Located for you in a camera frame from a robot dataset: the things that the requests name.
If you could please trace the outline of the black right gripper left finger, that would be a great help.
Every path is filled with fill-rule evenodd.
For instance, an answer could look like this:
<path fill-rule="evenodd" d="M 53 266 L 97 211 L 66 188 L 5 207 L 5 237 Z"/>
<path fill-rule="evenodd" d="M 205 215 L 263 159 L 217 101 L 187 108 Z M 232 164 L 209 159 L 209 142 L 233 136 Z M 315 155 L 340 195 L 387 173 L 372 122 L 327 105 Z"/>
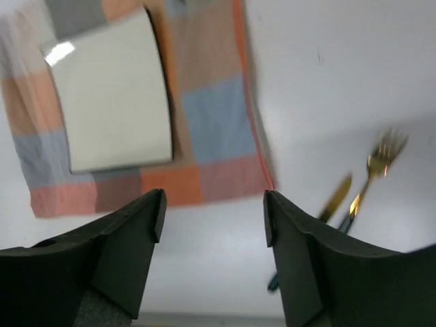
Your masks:
<path fill-rule="evenodd" d="M 1 325 L 117 325 L 139 316 L 166 193 L 154 189 L 124 207 L 32 247 L 1 251 Z"/>

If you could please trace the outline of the square white plate black rim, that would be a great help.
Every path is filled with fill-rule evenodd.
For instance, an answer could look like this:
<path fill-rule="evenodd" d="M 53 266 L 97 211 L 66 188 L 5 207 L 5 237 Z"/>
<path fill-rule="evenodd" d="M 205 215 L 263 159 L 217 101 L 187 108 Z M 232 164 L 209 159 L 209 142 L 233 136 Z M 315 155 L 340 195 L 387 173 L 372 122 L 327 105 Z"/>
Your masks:
<path fill-rule="evenodd" d="M 149 11 L 41 46 L 73 173 L 173 159 L 170 100 Z"/>

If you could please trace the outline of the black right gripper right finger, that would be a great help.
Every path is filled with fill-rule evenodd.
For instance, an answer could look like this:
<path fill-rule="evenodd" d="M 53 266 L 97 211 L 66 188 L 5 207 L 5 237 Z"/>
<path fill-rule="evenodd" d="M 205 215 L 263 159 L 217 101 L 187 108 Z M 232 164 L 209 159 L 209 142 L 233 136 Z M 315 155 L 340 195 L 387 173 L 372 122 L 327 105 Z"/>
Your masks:
<path fill-rule="evenodd" d="M 435 247 L 401 253 L 316 219 L 278 191 L 264 194 L 288 326 L 328 314 L 333 326 L 434 326 Z"/>

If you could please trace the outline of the gold knife green handle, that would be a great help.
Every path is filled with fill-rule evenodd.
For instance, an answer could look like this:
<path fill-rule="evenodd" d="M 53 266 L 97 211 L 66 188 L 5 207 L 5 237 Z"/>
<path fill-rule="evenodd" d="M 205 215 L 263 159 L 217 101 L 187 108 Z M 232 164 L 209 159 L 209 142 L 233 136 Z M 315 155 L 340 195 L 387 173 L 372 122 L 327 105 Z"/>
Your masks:
<path fill-rule="evenodd" d="M 344 201 L 347 196 L 349 189 L 352 184 L 352 173 L 347 174 L 343 180 L 340 182 L 339 186 L 336 188 L 334 193 L 331 195 L 327 204 L 318 215 L 318 219 L 324 223 L 328 223 L 330 218 L 335 214 L 337 209 L 340 207 L 342 201 Z"/>

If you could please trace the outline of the gold fork green handle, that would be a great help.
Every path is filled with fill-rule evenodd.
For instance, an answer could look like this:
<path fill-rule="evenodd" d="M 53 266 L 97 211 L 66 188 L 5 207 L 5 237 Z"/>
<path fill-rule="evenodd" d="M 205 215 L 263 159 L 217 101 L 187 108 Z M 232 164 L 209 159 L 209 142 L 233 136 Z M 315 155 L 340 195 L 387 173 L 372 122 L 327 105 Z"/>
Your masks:
<path fill-rule="evenodd" d="M 387 175 L 388 169 L 406 147 L 409 136 L 396 130 L 387 131 L 377 142 L 367 159 L 367 179 L 349 206 L 339 225 L 339 231 L 347 234 L 354 224 L 371 183 Z"/>

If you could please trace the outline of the checkered orange blue cloth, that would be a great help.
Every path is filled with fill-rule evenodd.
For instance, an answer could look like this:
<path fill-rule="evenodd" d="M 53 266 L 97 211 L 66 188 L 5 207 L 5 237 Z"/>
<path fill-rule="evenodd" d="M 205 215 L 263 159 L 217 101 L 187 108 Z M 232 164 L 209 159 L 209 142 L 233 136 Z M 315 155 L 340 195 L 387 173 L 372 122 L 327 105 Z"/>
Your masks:
<path fill-rule="evenodd" d="M 151 13 L 172 100 L 174 160 L 72 174 L 55 86 L 40 47 Z M 25 1 L 1 16 L 1 94 L 38 218 L 114 211 L 154 188 L 170 206 L 274 187 L 255 126 L 241 1 Z"/>

